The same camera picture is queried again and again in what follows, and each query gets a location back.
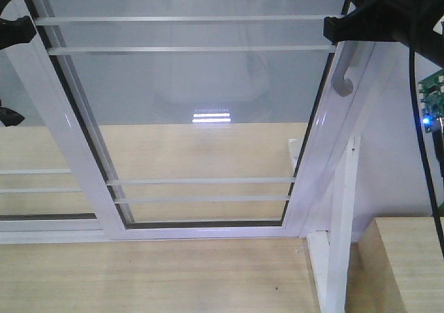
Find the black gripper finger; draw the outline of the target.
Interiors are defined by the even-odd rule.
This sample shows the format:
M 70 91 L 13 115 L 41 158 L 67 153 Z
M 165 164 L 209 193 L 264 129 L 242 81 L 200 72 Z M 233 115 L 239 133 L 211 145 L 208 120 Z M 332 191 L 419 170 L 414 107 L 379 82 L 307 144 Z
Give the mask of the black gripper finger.
M 33 19 L 29 15 L 30 10 L 24 0 L 1 0 L 1 14 L 10 4 L 17 14 L 22 12 L 26 14 L 14 20 L 1 17 L 1 49 L 17 44 L 28 44 L 37 34 Z
M 400 42 L 409 44 L 409 21 L 382 1 L 365 3 L 342 18 L 326 17 L 323 35 L 331 42 Z

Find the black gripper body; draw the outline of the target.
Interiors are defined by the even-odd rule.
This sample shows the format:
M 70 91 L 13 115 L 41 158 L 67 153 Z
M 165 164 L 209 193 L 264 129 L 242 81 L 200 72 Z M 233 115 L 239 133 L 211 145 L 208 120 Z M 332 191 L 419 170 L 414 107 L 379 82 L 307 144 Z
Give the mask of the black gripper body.
M 443 66 L 443 36 L 434 30 L 443 16 L 443 0 L 351 0 L 358 8 L 365 3 L 382 1 L 409 21 L 409 44 L 416 53 Z

